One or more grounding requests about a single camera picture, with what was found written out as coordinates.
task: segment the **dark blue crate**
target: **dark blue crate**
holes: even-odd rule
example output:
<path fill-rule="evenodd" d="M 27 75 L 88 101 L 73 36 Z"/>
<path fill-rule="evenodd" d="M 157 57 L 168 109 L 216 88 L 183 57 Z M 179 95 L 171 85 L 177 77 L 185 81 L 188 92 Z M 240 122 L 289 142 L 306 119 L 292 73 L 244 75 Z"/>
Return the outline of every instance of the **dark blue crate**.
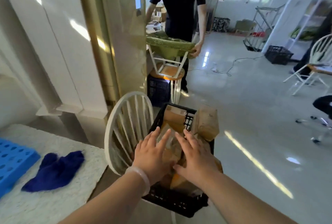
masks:
<path fill-rule="evenodd" d="M 0 198 L 40 159 L 31 148 L 0 138 Z"/>
<path fill-rule="evenodd" d="M 171 81 L 149 75 L 147 77 L 147 96 L 154 107 L 161 107 L 164 103 L 168 103 L 171 99 Z"/>

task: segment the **gray floor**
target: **gray floor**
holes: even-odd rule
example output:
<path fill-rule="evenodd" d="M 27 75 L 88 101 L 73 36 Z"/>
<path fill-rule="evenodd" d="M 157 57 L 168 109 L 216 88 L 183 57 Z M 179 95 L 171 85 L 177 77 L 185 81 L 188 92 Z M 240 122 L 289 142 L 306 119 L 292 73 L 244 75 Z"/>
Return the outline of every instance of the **gray floor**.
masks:
<path fill-rule="evenodd" d="M 298 223 L 330 223 L 332 139 L 315 145 L 310 138 L 324 128 L 294 122 L 296 118 L 324 115 L 312 106 L 322 95 L 323 86 L 305 86 L 292 96 L 296 80 L 282 82 L 291 66 L 273 65 L 264 57 L 240 60 L 230 70 L 231 76 L 212 72 L 214 67 L 227 72 L 238 58 L 261 56 L 247 51 L 242 40 L 222 33 L 207 35 L 201 55 L 190 61 L 189 96 L 182 96 L 180 105 L 198 109 L 207 104 L 218 109 L 220 135 L 215 140 L 215 156 L 225 174 Z M 330 77 L 323 79 L 332 83 Z M 93 197 L 115 179 L 107 170 Z M 168 210 L 144 201 L 130 221 L 170 222 Z M 177 215 L 177 222 L 210 224 L 224 220 L 209 206 L 191 219 Z"/>

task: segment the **black crate on floor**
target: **black crate on floor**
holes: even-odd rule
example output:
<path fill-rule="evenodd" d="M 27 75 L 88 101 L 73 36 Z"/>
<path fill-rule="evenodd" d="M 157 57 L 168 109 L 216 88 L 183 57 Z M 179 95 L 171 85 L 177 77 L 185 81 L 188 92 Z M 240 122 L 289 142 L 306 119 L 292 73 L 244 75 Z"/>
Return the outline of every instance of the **black crate on floor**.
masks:
<path fill-rule="evenodd" d="M 293 53 L 290 52 L 285 47 L 279 46 L 269 46 L 268 50 L 265 53 L 266 59 L 268 59 L 273 64 L 287 65 Z"/>
<path fill-rule="evenodd" d="M 161 107 L 156 119 L 153 122 L 153 125 L 150 128 L 149 133 L 155 130 L 157 126 L 161 127 L 161 125 L 163 124 L 164 112 L 167 105 L 172 105 L 174 107 L 178 107 L 187 111 L 184 125 L 186 126 L 187 130 L 190 130 L 191 124 L 193 122 L 193 116 L 196 113 L 196 110 L 189 109 L 180 105 L 175 105 L 172 103 L 166 103 Z M 213 154 L 214 140 L 209 142 L 209 144 L 211 148 L 211 153 Z M 208 206 L 208 197 L 205 193 L 196 197 L 190 197 L 177 191 L 166 189 L 162 187 L 159 183 L 152 185 L 149 194 L 144 196 L 143 199 L 156 205 L 162 206 L 163 208 L 171 210 L 175 213 L 183 215 L 187 218 L 193 217 L 193 215 L 198 210 L 205 206 Z"/>
<path fill-rule="evenodd" d="M 147 77 L 147 96 L 151 100 L 152 106 L 161 107 L 171 99 L 171 81 L 155 78 L 151 75 Z"/>

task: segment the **hand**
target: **hand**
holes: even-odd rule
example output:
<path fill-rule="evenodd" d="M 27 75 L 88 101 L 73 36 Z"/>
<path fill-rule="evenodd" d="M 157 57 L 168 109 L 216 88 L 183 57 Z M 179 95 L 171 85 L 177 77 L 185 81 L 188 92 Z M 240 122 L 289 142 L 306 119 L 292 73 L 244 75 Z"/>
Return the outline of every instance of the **hand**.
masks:
<path fill-rule="evenodd" d="M 149 178 L 150 185 L 160 181 L 168 172 L 174 162 L 170 161 L 163 163 L 162 156 L 171 130 L 169 129 L 156 144 L 156 139 L 159 135 L 160 128 L 157 127 L 155 131 L 147 135 L 144 140 L 140 140 L 135 149 L 135 159 L 132 166 L 142 169 Z"/>
<path fill-rule="evenodd" d="M 190 181 L 200 189 L 202 189 L 207 177 L 218 171 L 218 167 L 214 162 L 214 156 L 209 150 L 206 150 L 203 143 L 196 139 L 186 129 L 183 130 L 187 139 L 183 138 L 177 132 L 175 137 L 180 142 L 183 152 L 185 153 L 187 166 L 186 168 L 175 165 L 175 171 Z"/>
<path fill-rule="evenodd" d="M 195 45 L 195 47 L 192 48 L 193 53 L 191 53 L 191 55 L 196 58 L 200 54 L 200 52 L 202 50 L 202 46 L 203 46 L 203 42 L 197 43 Z"/>

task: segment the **wire cage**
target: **wire cage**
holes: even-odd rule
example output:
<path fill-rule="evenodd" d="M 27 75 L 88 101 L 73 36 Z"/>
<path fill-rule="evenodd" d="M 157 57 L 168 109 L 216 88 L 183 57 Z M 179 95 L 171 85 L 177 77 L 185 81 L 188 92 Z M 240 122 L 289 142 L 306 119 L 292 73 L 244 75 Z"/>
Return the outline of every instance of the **wire cage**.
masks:
<path fill-rule="evenodd" d="M 285 5 L 278 8 L 256 7 L 252 29 L 243 40 L 247 50 L 261 52 Z"/>

